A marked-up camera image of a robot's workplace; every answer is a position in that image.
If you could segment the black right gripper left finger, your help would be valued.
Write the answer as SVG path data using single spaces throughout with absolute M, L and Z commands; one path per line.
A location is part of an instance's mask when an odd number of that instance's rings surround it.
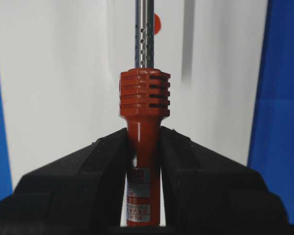
M 24 175 L 0 201 L 0 235 L 99 235 L 121 222 L 127 131 Z

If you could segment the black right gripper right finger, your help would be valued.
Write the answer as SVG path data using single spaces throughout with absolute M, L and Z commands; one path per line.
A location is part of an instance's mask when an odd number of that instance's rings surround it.
M 160 158 L 167 225 L 181 235 L 290 234 L 261 175 L 166 127 Z

